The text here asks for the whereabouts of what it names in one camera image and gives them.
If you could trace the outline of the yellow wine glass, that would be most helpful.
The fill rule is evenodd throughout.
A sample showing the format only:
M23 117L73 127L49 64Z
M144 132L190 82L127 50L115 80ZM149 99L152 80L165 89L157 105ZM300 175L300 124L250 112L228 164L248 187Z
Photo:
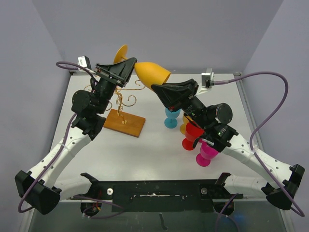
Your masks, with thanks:
M118 63L126 60L127 50L128 47L126 44L121 46L117 51L113 62ZM162 85L166 83L171 75L169 70L153 62L137 62L134 69L138 79L150 90L152 90L152 85Z

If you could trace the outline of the blue wine glass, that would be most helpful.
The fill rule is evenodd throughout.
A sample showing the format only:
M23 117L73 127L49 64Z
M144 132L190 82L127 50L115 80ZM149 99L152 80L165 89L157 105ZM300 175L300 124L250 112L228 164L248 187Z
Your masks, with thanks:
M177 126L177 117L180 115L181 110L171 112L168 109L165 109L166 119L164 121L164 125L169 128L173 129Z

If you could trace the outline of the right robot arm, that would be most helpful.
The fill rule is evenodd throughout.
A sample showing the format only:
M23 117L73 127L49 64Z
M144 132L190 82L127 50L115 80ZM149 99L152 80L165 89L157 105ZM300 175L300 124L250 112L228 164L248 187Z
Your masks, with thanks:
M151 89L171 112L182 109L203 130L201 139L216 151L229 155L265 179L260 189L273 206L295 210L294 197L305 169L299 164L283 163L253 146L229 126L233 112L226 103L205 106L197 97L198 84L190 79L181 83L152 84Z

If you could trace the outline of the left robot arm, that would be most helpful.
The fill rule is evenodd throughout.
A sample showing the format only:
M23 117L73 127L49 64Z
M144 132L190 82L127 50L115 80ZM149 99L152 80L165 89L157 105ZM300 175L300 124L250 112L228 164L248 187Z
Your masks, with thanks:
M137 59L132 57L114 64L97 64L96 71L68 61L56 63L62 69L85 71L90 76L91 91L78 90L73 94L74 114L62 140L29 171L16 174L14 179L21 198L19 213L36 209L45 215L60 202L62 189L54 186L56 180L79 151L101 132L106 121L102 115L115 89L126 86L136 63Z

